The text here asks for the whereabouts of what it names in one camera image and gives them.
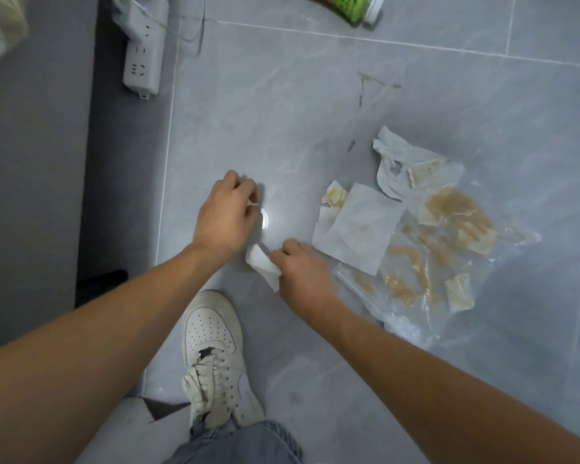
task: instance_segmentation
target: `plastic bag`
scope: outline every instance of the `plastic bag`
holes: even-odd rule
[[[400,218],[375,276],[342,264],[333,273],[387,330],[428,348],[456,312],[474,308],[491,273],[541,237],[468,177],[426,189],[414,210]]]

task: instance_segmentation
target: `gray wall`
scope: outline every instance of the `gray wall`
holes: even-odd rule
[[[73,309],[98,0],[31,0],[0,62],[0,345]]]

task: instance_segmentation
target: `cable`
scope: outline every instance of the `cable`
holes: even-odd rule
[[[193,37],[185,37],[183,36],[180,32],[173,30],[171,27],[169,27],[167,24],[162,23],[161,21],[159,21],[156,17],[154,17],[152,14],[150,14],[148,12],[148,10],[146,9],[145,6],[142,6],[138,1],[136,0],[128,0],[130,3],[132,3],[133,5],[137,6],[138,9],[144,13],[146,16],[148,16],[151,20],[153,20],[155,23],[159,24],[163,29],[165,29],[167,32],[174,34],[175,36],[177,36],[180,40],[185,41],[186,43],[193,43],[195,41],[197,41],[200,38],[200,34],[202,32],[202,29],[204,27],[204,19],[206,18],[206,14],[207,14],[207,7],[206,7],[206,3],[204,0],[202,0],[202,17],[200,22],[198,23],[198,30],[196,31],[196,33],[193,35]],[[189,16],[179,16],[181,19],[192,19]]]

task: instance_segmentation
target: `white sneaker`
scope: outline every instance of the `white sneaker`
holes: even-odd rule
[[[247,379],[239,318],[228,299],[217,291],[201,292],[187,307],[182,333],[189,429],[202,419],[205,429],[218,428],[231,416],[240,427],[264,420]]]

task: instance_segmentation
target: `forearm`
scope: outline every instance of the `forearm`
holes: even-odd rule
[[[580,438],[341,302],[306,311],[432,462],[580,462]]]
[[[0,461],[73,461],[220,264],[188,247],[2,348]]]

